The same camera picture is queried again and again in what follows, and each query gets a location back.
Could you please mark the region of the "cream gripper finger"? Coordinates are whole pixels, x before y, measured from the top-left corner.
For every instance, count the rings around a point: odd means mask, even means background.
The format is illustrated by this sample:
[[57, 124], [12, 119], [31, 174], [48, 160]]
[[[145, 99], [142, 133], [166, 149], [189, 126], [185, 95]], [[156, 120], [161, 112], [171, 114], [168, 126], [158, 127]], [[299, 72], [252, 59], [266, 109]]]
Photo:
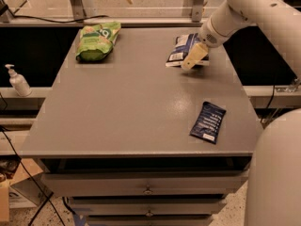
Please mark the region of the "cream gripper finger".
[[203, 42], [196, 43], [192, 46], [188, 55], [185, 57], [182, 68], [185, 71], [192, 69], [198, 62], [205, 58], [209, 53], [209, 49]]

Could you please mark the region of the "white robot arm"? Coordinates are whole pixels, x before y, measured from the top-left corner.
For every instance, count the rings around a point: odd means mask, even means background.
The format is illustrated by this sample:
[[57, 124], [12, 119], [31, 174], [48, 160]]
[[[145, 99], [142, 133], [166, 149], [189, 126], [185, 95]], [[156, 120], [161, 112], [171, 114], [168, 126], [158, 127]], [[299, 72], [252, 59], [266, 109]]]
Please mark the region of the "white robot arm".
[[[301, 75], [301, 13], [284, 0], [226, 0], [201, 27], [200, 43], [185, 58], [191, 69], [208, 50], [256, 24]], [[244, 226], [301, 226], [301, 109], [271, 122], [252, 155]]]

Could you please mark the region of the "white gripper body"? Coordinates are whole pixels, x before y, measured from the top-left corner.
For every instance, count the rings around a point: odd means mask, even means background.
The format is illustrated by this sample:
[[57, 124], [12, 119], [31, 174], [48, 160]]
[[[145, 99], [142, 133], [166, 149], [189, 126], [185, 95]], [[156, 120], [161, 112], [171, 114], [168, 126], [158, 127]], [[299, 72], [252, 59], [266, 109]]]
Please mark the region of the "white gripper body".
[[208, 47], [215, 48], [244, 26], [243, 17], [234, 11], [227, 1], [224, 1], [202, 25], [199, 37]]

